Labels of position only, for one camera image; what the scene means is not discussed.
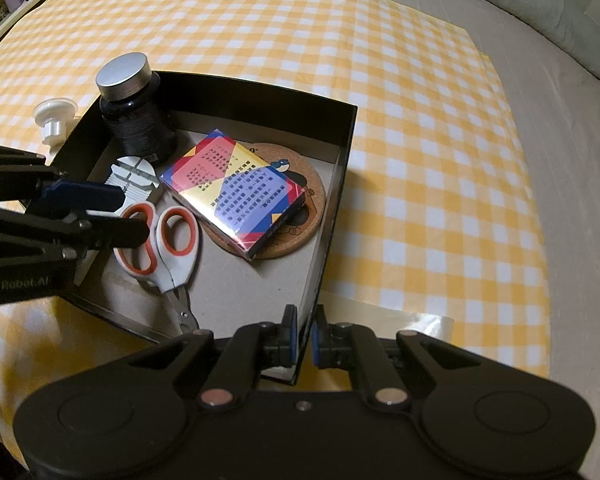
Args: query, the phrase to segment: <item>silver bottle cap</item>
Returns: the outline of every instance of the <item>silver bottle cap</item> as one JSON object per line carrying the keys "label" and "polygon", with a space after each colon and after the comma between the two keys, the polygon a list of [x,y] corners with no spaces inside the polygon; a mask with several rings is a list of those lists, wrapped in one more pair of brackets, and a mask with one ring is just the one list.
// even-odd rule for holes
{"label": "silver bottle cap", "polygon": [[96,75],[96,85],[107,101],[121,101],[141,91],[151,76],[146,56],[142,52],[129,52],[103,66]]}

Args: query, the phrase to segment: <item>bed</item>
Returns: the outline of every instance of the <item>bed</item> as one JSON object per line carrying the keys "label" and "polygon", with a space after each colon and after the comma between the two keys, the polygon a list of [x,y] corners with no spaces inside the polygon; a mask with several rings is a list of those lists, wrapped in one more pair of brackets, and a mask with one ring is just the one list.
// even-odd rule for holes
{"label": "bed", "polygon": [[393,0],[468,31],[502,80],[525,152],[548,260],[550,377],[598,421],[583,473],[600,478],[600,80],[484,0]]}

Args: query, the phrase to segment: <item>scissors blade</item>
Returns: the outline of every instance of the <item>scissors blade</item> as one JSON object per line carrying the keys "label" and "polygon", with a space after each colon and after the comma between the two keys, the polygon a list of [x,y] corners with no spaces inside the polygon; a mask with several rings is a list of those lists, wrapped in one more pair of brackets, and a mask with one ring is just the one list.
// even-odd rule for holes
{"label": "scissors blade", "polygon": [[180,329],[183,334],[193,332],[200,328],[198,320],[191,312],[189,306],[189,293],[184,286],[179,286],[165,293],[165,298],[170,307],[178,314]]}

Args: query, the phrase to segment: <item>orange and white scissors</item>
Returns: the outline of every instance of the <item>orange and white scissors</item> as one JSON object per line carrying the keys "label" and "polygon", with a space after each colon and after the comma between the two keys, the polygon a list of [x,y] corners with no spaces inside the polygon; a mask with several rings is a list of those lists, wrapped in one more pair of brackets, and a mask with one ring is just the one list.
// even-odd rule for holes
{"label": "orange and white scissors", "polygon": [[[186,284],[198,257],[200,240],[198,221],[191,211],[179,205],[165,209],[158,217],[155,206],[150,202],[132,204],[123,211],[121,216],[131,218],[138,213],[146,216],[146,224],[149,228],[149,237],[144,243],[149,257],[149,266],[145,269],[137,269],[120,249],[113,250],[116,259],[125,272],[136,280],[157,286],[178,314],[182,333],[192,332],[199,326],[191,312]],[[189,243],[180,250],[171,245],[168,237],[171,229],[168,221],[174,217],[181,217],[189,228]]]}

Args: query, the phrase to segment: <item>metal rivet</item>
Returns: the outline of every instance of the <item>metal rivet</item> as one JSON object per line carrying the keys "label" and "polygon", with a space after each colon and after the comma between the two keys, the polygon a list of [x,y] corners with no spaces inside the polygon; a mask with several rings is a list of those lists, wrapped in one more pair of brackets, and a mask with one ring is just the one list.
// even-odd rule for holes
{"label": "metal rivet", "polygon": [[407,392],[400,388],[381,388],[376,391],[376,400],[387,406],[400,404],[409,398]]}
{"label": "metal rivet", "polygon": [[62,249],[62,257],[65,260],[75,260],[77,256],[78,253],[76,253],[75,249],[72,249],[71,247],[65,247]]}
{"label": "metal rivet", "polygon": [[202,392],[200,400],[209,406],[224,406],[233,400],[234,396],[231,392],[222,388],[212,388],[206,392]]}
{"label": "metal rivet", "polygon": [[296,410],[300,410],[301,412],[308,412],[312,407],[312,403],[308,400],[298,400],[296,402]]}

